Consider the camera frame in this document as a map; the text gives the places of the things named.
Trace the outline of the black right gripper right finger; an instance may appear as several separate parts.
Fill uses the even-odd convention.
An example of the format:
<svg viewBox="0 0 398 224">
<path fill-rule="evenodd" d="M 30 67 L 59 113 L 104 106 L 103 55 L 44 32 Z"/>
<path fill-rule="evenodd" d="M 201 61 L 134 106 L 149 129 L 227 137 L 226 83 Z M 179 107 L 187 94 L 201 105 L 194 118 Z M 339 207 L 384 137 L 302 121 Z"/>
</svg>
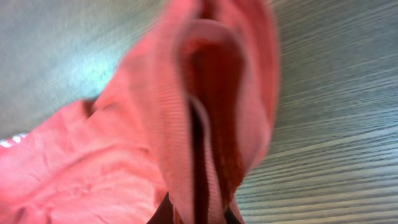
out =
<svg viewBox="0 0 398 224">
<path fill-rule="evenodd" d="M 226 224 L 241 224 L 230 207 L 228 207 L 228 209 L 225 211 L 224 219 Z"/>
</svg>

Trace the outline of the red printed t-shirt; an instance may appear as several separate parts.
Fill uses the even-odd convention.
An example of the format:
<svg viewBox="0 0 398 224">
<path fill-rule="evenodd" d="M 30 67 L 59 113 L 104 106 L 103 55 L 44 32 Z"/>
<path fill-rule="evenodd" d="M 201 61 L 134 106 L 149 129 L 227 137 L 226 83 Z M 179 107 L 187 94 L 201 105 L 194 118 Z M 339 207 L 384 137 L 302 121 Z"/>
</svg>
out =
<svg viewBox="0 0 398 224">
<path fill-rule="evenodd" d="M 267 153 L 279 48 L 264 1 L 170 1 L 95 100 L 1 148 L 2 223 L 224 223 Z"/>
</svg>

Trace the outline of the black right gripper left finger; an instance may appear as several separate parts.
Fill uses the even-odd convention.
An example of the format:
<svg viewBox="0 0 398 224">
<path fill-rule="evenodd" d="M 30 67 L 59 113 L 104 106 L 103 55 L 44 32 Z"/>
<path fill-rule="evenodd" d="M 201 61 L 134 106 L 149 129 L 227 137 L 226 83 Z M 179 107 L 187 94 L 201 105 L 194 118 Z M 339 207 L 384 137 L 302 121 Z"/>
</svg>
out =
<svg viewBox="0 0 398 224">
<path fill-rule="evenodd" d="M 174 208 L 168 193 L 147 224 L 174 224 Z"/>
</svg>

